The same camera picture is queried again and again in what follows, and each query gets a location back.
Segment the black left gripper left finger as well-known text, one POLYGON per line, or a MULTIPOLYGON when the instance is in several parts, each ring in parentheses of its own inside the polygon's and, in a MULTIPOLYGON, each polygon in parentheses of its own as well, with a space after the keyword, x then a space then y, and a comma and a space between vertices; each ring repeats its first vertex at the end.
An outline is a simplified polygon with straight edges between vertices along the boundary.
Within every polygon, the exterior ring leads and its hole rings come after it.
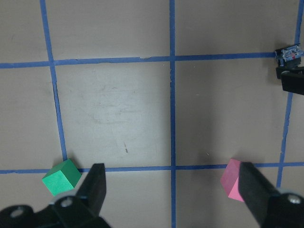
POLYGON ((95 163, 76 192, 76 197, 80 199, 95 216, 99 216, 105 196, 105 165, 103 163, 95 163))

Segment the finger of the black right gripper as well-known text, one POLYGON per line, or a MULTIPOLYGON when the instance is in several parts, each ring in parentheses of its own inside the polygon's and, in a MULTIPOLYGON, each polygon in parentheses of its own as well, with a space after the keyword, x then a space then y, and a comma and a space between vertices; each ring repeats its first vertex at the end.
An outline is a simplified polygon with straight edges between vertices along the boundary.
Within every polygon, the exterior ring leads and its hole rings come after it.
POLYGON ((304 74, 304 67, 301 66, 297 66, 297 67, 293 67, 293 68, 288 68, 288 67, 285 67, 285 66, 278 66, 276 69, 276 77, 277 78, 281 78, 281 74, 283 72, 290 72, 290 73, 293 73, 293 74, 297 74, 297 75, 303 75, 304 74))
POLYGON ((281 74, 282 89, 299 95, 304 95, 304 75, 291 72, 281 74))

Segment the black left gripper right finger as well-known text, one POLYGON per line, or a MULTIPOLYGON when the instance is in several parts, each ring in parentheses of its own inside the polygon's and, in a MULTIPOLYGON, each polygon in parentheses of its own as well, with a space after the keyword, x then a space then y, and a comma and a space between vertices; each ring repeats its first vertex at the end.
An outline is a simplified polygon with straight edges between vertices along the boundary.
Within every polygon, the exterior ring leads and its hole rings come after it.
POLYGON ((260 226, 275 225, 275 206, 281 193, 251 162, 241 162, 238 191, 260 226))

